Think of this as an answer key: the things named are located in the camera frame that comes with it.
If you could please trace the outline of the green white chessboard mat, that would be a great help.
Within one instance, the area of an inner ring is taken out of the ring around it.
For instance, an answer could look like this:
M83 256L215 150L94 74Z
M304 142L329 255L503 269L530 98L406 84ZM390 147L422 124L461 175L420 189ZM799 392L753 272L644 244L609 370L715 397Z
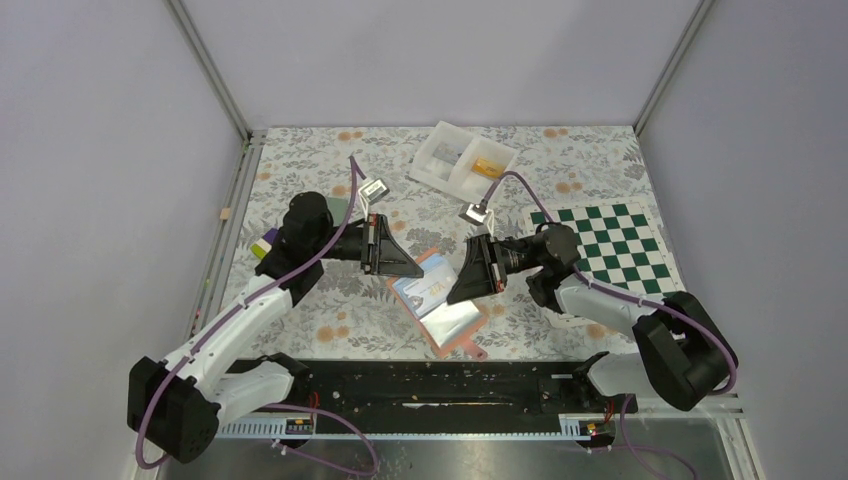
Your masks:
M642 295L684 289L647 197L572 202L548 211L577 235L584 275Z

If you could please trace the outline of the floral tablecloth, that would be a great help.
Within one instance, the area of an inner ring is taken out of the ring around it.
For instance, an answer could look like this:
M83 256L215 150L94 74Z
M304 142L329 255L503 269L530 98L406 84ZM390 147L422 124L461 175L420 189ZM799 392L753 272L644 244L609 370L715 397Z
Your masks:
M281 224L290 200L316 191L349 197L356 160L389 195L376 204L398 243L413 257L438 249L462 265L471 225L459 218L462 202L410 179L426 127L277 128L269 131L252 184L224 298L231 301L252 277L250 246ZM498 237L531 234L550 206L645 196L666 234L633 129L606 127L480 127L477 134L512 147L518 157L490 201ZM433 350L389 291L387 279L358 264L329 260L316 286L291 313L274 320L246 347L245 356L284 353L304 359L423 360ZM594 322L558 318L530 298L525 279L478 303L488 322L474 342L492 360L582 360L599 351L630 353L634 343Z

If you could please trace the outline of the silver credit card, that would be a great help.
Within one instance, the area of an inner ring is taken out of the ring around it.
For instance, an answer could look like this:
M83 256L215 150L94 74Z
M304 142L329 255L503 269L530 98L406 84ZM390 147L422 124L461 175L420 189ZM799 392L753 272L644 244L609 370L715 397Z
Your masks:
M456 150L450 145L440 144L434 151L433 157L450 165L455 165L463 154L462 150Z

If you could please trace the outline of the gold credit card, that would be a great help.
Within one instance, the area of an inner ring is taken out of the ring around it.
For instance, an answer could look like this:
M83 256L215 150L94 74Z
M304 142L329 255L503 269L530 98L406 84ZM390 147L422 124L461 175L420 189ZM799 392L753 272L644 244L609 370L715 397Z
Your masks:
M478 156L471 165L472 173L490 179L498 179L505 169L506 167L503 164L482 156Z

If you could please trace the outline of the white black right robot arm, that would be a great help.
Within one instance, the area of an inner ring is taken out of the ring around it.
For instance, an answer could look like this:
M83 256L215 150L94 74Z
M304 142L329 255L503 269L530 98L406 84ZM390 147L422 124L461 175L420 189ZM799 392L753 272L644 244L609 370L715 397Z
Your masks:
M550 223L530 236L498 239L489 233L467 238L450 305L497 295L513 274L525 280L532 300L560 315L582 317L635 341L639 366L652 390L667 404L692 410L703 398L730 392L739 361L702 303L691 293L637 294L584 273L577 234Z

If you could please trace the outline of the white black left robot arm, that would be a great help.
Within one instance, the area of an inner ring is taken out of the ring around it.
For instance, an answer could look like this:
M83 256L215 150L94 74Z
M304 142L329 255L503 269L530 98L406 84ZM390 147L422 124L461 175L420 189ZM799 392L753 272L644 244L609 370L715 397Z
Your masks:
M257 409L280 404L296 411L309 401L309 368L285 354L253 360L249 370L229 370L271 321L291 312L324 273L324 259L352 261L366 275L420 278L423 269L393 238L386 216L353 221L346 209L335 221L317 192L296 195L268 252L237 297L197 335L165 358L140 359L131 369L128 426L136 431L135 456L154 469L144 447L164 458L196 459L215 433Z

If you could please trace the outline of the white two-compartment plastic bin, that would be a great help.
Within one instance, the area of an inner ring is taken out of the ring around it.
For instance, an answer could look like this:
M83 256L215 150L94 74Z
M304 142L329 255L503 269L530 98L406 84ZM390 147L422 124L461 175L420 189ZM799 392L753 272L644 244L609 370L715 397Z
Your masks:
M433 151L440 144L463 151L455 165L433 157ZM503 164L506 171L515 163L518 151L467 129L440 121L415 153L408 176L457 199L477 203L497 180L471 172L471 165L478 156Z

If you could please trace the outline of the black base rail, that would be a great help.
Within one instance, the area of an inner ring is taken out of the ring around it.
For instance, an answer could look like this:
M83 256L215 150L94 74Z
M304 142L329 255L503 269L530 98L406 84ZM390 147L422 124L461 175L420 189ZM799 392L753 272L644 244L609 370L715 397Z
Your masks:
M586 361L360 361L274 357L294 367L286 402L332 412L369 437L554 434L570 416L608 423L635 400L603 394Z

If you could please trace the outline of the white VIP credit card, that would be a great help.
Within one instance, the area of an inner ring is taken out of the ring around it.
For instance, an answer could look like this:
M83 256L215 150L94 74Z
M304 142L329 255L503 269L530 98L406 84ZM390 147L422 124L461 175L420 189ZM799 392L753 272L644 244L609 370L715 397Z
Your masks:
M423 264L421 278L401 278L393 285L403 305L414 318L422 318L443 304L456 282L450 263L442 257L432 256Z

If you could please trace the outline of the purple white green block stack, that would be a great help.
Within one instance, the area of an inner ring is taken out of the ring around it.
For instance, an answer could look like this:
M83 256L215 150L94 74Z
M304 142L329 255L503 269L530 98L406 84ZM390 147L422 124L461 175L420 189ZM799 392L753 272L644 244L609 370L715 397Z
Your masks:
M278 229L271 228L258 238L249 248L250 252L259 260L262 260L272 249L273 242L277 236Z

